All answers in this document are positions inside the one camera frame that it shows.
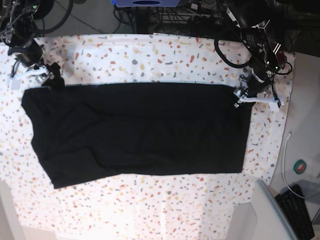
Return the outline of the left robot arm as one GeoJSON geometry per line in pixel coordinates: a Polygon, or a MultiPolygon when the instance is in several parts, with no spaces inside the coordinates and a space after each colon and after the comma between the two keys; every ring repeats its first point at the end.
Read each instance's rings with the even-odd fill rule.
{"type": "Polygon", "coordinates": [[[214,41],[216,53],[227,65],[251,69],[248,75],[239,77],[240,84],[233,92],[238,98],[234,106],[264,103],[271,111],[278,112],[284,102],[276,92],[275,77],[285,75],[282,70],[290,63],[275,35],[269,6],[264,0],[218,0],[216,3],[226,25],[251,55],[245,63],[232,63],[220,50],[219,40],[214,41]]]}

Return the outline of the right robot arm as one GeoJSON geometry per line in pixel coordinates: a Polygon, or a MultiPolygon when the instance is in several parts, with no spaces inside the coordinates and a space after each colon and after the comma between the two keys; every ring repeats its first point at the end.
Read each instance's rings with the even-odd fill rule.
{"type": "Polygon", "coordinates": [[[44,62],[45,46],[35,37],[59,29],[71,15],[74,1],[68,2],[62,19],[53,27],[38,29],[34,19],[46,16],[52,9],[53,0],[2,0],[0,2],[0,41],[8,46],[7,55],[15,57],[8,83],[11,88],[20,86],[20,80],[32,77],[42,87],[60,90],[65,87],[61,67],[57,62],[44,62]]]}

